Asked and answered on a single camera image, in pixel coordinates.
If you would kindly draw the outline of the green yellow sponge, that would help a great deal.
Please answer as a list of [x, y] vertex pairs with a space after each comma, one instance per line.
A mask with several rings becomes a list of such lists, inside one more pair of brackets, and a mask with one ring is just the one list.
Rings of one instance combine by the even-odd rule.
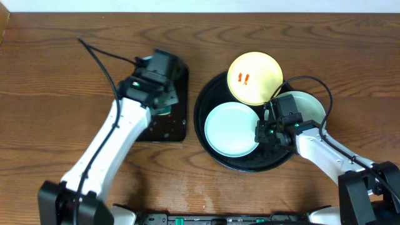
[[160, 109], [155, 109], [154, 110], [154, 115], [168, 115], [171, 113], [171, 106], [165, 106], [163, 108]]

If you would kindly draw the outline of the light green plate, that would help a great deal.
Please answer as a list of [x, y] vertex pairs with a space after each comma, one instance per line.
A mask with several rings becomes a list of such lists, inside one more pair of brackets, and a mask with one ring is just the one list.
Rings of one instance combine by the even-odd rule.
[[[287, 96], [289, 94], [293, 95], [297, 109], [302, 114], [303, 122], [313, 120], [324, 128], [323, 119], [326, 113], [323, 105], [315, 97], [306, 92], [288, 91], [278, 94], [275, 98]], [[265, 121], [267, 121], [267, 115], [268, 112], [264, 110], [263, 119]]]
[[259, 145], [255, 141], [258, 121], [259, 116], [249, 106], [239, 102], [222, 103], [207, 115], [204, 124], [206, 141], [222, 156], [246, 156]]

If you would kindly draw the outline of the light green plate front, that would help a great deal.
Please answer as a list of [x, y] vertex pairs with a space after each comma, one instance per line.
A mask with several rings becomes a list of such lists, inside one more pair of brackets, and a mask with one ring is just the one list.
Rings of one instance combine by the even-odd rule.
[[222, 156], [246, 156], [259, 145], [255, 141], [258, 121], [259, 116], [249, 106], [239, 102], [222, 103], [207, 115], [204, 124], [206, 141]]

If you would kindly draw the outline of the yellow plate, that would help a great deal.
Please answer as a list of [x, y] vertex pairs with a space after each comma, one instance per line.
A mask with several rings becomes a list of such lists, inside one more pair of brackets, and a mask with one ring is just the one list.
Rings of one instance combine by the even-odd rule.
[[240, 102], [260, 106], [276, 95], [283, 83], [278, 62], [263, 52], [247, 52], [234, 60], [227, 72], [227, 85]]

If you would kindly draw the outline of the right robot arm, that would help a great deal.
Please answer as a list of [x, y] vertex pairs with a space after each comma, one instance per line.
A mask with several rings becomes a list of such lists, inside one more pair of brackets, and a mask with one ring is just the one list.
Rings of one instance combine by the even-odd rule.
[[355, 154], [315, 121], [283, 125], [260, 120], [255, 140], [308, 159], [339, 189], [339, 207], [307, 214], [311, 224], [399, 224], [399, 168]]

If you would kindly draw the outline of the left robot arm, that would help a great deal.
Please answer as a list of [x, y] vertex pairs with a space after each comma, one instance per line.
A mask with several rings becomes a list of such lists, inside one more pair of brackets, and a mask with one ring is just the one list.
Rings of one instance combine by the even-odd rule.
[[79, 161], [56, 184], [38, 192], [41, 224], [134, 224], [134, 211], [106, 206], [113, 179], [130, 148], [151, 122], [150, 107], [164, 85], [129, 76], [114, 88], [107, 118]]

